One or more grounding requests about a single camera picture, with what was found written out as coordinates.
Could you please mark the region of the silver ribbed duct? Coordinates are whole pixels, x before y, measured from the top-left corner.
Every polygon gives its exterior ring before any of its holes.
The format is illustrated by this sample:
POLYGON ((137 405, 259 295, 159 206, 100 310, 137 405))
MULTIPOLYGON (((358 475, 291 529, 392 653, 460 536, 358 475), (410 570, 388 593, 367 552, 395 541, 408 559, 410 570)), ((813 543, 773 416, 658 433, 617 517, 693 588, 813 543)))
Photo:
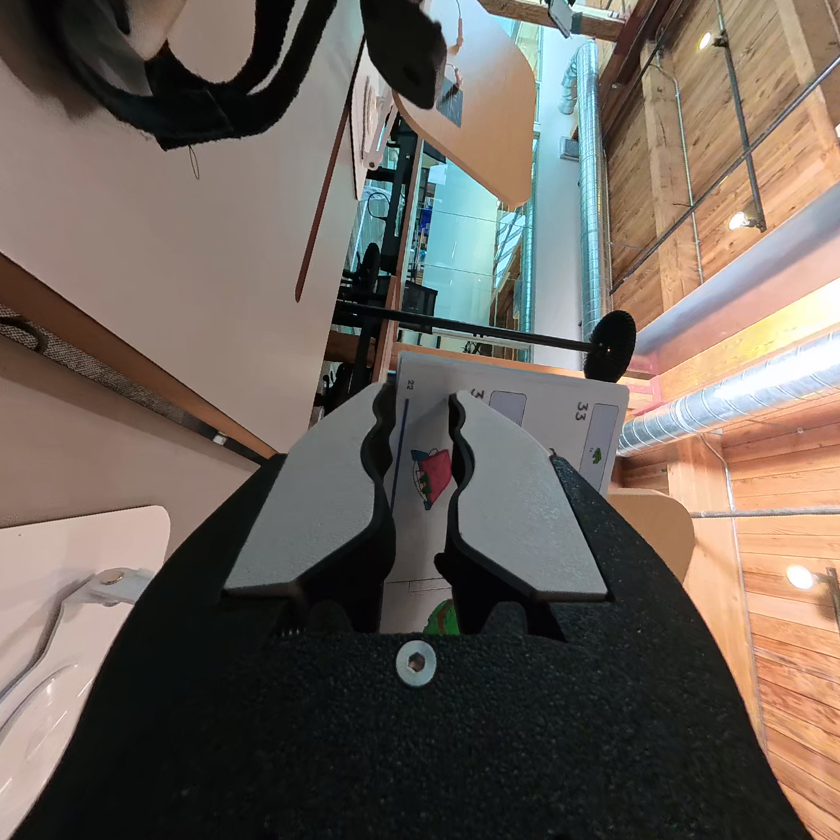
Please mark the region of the silver ribbed duct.
POLYGON ((617 454, 704 434, 729 423, 837 392, 839 331, 834 330, 624 424, 617 454))
POLYGON ((563 75, 560 110, 577 114, 581 195, 581 330, 590 338, 610 311, 612 252, 608 231, 606 163, 599 102, 598 50, 587 39, 563 75))

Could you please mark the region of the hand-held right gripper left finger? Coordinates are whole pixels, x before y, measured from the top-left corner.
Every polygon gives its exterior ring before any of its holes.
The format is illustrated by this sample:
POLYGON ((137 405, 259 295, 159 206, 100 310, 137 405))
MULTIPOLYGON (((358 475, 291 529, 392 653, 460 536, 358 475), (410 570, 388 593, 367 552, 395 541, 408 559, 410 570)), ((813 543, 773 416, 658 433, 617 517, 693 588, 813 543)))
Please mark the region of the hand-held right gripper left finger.
POLYGON ((393 389, 368 385, 292 446, 224 590, 299 595, 306 575, 375 520, 390 465, 393 389))

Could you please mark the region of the large grey pipe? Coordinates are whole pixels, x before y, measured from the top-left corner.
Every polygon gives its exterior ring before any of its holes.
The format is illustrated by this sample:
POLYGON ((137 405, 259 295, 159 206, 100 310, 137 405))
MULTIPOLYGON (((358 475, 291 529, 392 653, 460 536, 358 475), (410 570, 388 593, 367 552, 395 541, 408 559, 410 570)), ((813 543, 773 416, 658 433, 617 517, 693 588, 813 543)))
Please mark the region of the large grey pipe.
POLYGON ((630 371, 669 371, 838 275, 839 184, 834 184, 641 329, 630 371))

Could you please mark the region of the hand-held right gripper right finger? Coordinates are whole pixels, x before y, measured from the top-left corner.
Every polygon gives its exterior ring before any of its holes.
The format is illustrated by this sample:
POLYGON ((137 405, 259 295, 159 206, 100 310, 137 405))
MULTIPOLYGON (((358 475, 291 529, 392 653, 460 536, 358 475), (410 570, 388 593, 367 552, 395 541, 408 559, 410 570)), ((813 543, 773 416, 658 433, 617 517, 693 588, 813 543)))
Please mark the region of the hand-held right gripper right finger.
POLYGON ((548 449, 468 391, 448 398, 456 490, 446 561, 535 602, 601 602, 607 586, 548 449))

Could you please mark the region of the black pole with round disc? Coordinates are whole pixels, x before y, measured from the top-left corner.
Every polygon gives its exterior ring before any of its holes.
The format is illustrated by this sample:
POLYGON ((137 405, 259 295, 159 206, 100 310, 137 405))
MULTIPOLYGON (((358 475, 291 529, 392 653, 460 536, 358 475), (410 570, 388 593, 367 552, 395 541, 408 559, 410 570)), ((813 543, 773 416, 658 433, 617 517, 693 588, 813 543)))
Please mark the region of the black pole with round disc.
POLYGON ((534 332, 522 332, 492 325, 460 322, 425 314, 378 308, 350 301, 335 304, 332 322, 352 326, 357 321, 395 322, 418 332, 447 330, 488 343, 522 343, 558 350, 570 350, 584 356, 583 373, 588 380, 618 382, 627 372, 634 356, 637 330, 634 318, 625 311, 612 311, 593 329, 588 340, 573 340, 534 332))

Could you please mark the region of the lego instruction booklet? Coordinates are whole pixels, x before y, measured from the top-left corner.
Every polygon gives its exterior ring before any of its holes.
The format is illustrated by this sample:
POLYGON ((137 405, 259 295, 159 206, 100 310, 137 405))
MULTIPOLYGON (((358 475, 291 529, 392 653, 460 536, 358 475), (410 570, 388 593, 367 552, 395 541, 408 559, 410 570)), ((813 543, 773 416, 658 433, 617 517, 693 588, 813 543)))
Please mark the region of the lego instruction booklet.
POLYGON ((386 579, 381 632, 427 626, 452 591, 434 567, 443 552, 448 504, 455 494, 448 396, 467 391, 565 458, 606 494, 618 434, 629 402, 624 385, 589 381, 538 365, 478 361, 465 353, 397 355, 393 466, 385 488, 396 528, 396 556, 386 579))

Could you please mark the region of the white stand base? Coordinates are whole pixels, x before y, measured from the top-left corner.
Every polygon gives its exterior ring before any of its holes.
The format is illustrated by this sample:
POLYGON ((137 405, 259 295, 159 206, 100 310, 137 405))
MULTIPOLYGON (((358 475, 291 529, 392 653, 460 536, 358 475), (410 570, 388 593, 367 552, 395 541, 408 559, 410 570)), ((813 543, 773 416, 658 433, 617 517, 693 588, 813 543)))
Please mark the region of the white stand base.
POLYGON ((170 533, 160 506, 2 529, 2 838, 53 774, 170 533))

